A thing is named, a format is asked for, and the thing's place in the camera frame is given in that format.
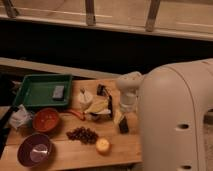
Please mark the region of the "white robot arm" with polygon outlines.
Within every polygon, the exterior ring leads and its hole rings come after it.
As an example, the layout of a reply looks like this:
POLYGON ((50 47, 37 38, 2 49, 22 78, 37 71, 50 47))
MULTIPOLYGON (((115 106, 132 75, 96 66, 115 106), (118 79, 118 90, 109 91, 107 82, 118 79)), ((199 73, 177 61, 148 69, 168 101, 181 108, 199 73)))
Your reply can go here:
POLYGON ((213 58, 119 76, 123 112, 139 116, 144 171, 206 171, 204 116, 213 110, 213 58))

